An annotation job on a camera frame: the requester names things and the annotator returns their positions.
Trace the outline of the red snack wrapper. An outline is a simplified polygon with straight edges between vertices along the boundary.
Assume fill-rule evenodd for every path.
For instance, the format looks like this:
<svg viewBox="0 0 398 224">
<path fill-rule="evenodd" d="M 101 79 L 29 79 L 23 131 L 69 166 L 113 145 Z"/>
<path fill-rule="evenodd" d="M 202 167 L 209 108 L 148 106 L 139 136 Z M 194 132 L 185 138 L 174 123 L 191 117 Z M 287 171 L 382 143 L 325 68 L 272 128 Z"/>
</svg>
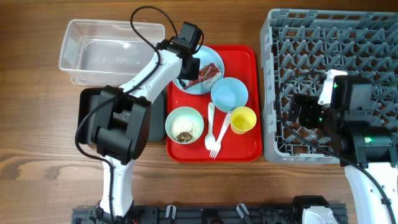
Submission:
<svg viewBox="0 0 398 224">
<path fill-rule="evenodd" d="M 214 63 L 210 63 L 200 70 L 199 76 L 196 80 L 189 81 L 188 85 L 183 87 L 183 89 L 186 90 L 187 88 L 190 88 L 199 83 L 205 83 L 204 85 L 206 86 L 206 88 L 209 88 L 213 85 L 210 82 L 215 82 L 220 75 L 221 72 L 218 67 Z"/>
</svg>

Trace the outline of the green bowl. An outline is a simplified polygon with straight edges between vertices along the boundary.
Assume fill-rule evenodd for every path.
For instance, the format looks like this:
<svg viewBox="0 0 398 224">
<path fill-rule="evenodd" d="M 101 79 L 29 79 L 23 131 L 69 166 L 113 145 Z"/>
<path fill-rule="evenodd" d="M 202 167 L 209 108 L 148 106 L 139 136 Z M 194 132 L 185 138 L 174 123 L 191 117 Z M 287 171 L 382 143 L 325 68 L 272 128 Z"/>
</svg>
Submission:
<svg viewBox="0 0 398 224">
<path fill-rule="evenodd" d="M 198 140 L 204 130 L 202 115 L 194 108 L 183 106 L 174 109 L 165 121 L 168 137 L 178 144 L 191 144 Z"/>
</svg>

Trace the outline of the light blue bowl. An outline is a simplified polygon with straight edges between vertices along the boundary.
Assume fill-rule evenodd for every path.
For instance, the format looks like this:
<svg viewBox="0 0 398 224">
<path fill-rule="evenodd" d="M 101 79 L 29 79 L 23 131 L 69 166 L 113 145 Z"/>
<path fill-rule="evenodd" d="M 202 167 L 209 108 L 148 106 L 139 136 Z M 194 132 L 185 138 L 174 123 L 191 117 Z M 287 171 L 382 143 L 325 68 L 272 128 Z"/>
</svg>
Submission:
<svg viewBox="0 0 398 224">
<path fill-rule="evenodd" d="M 216 108 L 230 113 L 248 102 L 248 89 L 237 78 L 226 77 L 218 80 L 211 89 L 211 100 Z"/>
</svg>

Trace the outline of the white rice pile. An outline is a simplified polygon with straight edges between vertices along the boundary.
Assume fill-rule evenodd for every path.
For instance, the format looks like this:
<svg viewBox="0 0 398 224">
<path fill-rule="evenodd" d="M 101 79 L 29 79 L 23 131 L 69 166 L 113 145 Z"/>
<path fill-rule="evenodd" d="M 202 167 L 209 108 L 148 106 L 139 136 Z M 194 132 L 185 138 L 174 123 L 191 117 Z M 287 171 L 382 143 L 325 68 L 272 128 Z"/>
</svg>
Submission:
<svg viewBox="0 0 398 224">
<path fill-rule="evenodd" d="M 172 134 L 172 137 L 177 141 L 177 136 L 182 133 L 182 132 L 189 132 L 192 136 L 193 139 L 189 142 L 192 142 L 199 138 L 200 136 L 200 125 L 198 122 L 194 119 L 192 119 L 189 116 L 179 116 L 175 118 L 170 126 L 170 132 Z"/>
</svg>

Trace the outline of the yellow plastic cup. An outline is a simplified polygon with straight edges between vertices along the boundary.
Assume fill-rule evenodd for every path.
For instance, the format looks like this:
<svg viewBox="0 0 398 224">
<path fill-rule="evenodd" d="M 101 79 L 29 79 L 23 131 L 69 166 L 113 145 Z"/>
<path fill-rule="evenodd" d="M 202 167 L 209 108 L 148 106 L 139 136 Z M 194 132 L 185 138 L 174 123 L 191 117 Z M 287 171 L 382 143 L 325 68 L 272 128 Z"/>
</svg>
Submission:
<svg viewBox="0 0 398 224">
<path fill-rule="evenodd" d="M 255 112 L 245 106 L 236 108 L 231 113 L 231 129 L 236 134 L 244 134 L 255 127 L 257 117 Z"/>
</svg>

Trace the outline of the brown food chunk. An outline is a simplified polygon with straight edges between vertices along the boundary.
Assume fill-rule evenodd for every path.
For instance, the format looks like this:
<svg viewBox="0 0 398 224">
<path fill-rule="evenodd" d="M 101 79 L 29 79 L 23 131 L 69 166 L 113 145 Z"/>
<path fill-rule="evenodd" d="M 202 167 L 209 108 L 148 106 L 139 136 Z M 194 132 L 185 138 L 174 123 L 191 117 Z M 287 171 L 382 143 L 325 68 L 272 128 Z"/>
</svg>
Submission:
<svg viewBox="0 0 398 224">
<path fill-rule="evenodd" d="M 189 142 L 193 139 L 193 136 L 189 132 L 182 132 L 177 136 L 179 142 Z"/>
</svg>

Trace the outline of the white tissue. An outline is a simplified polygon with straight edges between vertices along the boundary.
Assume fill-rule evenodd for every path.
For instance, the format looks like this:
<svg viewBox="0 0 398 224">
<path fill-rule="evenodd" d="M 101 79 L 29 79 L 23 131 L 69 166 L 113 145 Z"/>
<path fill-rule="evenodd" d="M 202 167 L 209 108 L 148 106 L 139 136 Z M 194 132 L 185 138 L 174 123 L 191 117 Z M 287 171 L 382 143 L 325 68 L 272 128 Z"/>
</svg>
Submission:
<svg viewBox="0 0 398 224">
<path fill-rule="evenodd" d="M 213 77 L 211 77 L 211 78 L 209 78 L 209 79 L 203 81 L 203 82 L 202 82 L 202 87 L 203 87 L 204 89 L 207 89 L 207 90 L 211 89 L 212 86 L 213 86 L 221 77 L 222 77 L 222 73 L 221 73 L 221 72 L 216 73 Z"/>
</svg>

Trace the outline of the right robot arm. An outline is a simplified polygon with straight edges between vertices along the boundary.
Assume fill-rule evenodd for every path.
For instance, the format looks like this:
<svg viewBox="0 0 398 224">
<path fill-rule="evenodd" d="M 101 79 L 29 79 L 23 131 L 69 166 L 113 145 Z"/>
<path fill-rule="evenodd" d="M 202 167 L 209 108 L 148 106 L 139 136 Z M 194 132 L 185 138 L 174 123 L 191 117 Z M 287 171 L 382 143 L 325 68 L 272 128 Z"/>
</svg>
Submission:
<svg viewBox="0 0 398 224">
<path fill-rule="evenodd" d="M 289 120 L 329 138 L 349 181 L 359 223 L 397 223 L 397 148 L 389 129 L 371 126 L 369 93 L 332 93 L 329 106 L 295 94 Z"/>
</svg>

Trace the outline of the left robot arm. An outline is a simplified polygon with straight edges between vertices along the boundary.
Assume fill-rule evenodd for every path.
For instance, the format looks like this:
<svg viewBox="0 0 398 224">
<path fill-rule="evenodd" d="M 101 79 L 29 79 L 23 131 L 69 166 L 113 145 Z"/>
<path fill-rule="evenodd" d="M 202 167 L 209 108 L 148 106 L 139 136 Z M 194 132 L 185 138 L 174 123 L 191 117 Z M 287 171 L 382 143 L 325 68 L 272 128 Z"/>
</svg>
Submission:
<svg viewBox="0 0 398 224">
<path fill-rule="evenodd" d="M 157 50 L 133 79 L 100 93 L 91 129 L 104 168 L 96 219 L 103 223 L 132 220 L 134 163 L 148 142 L 152 103 L 172 80 L 194 80 L 199 70 L 200 59 L 189 51 Z"/>
</svg>

